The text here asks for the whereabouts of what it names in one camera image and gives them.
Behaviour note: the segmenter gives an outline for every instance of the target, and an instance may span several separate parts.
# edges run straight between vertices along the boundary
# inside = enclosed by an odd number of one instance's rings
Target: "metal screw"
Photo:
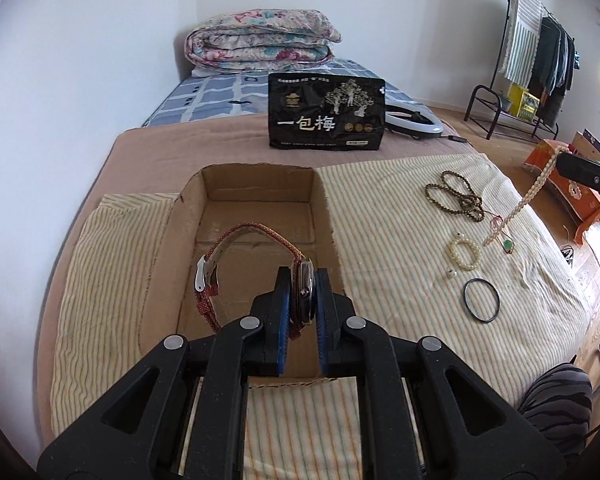
[[[437,337],[429,335],[422,340],[422,347],[430,352],[437,352],[442,348],[442,343]]]
[[[245,330],[253,330],[259,327],[260,320],[255,316],[246,316],[240,320],[240,326]]]
[[[351,316],[347,318],[347,326],[358,330],[366,326],[366,319],[360,316]]]
[[[184,339],[179,335],[170,335],[164,339],[164,347],[167,350],[177,350],[184,345]]]

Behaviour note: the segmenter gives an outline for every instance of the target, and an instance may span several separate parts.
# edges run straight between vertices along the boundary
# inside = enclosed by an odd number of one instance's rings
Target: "striped pants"
[[[561,364],[531,386],[518,411],[555,444],[569,465],[586,445],[592,394],[584,370]]]

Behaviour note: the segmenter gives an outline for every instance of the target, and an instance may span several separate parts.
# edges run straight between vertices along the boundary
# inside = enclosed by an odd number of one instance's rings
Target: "folded quilt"
[[[185,56],[197,68],[235,73],[320,66],[333,59],[340,33],[318,10],[254,9],[220,14],[196,26]]]

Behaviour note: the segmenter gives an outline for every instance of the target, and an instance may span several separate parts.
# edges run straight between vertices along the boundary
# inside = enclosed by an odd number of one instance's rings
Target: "wristwatch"
[[[198,261],[196,269],[196,299],[198,311],[205,317],[214,332],[221,328],[216,316],[219,307],[218,262],[232,242],[248,233],[261,233],[286,247],[294,257],[291,269],[291,305],[289,308],[289,336],[300,335],[303,326],[311,323],[315,315],[314,264],[291,242],[266,225],[245,223],[232,227],[216,240]]]

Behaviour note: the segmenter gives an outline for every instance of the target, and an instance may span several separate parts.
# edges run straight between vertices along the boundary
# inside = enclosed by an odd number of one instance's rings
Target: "black bag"
[[[384,133],[384,80],[307,72],[269,75],[269,145],[377,150]]]

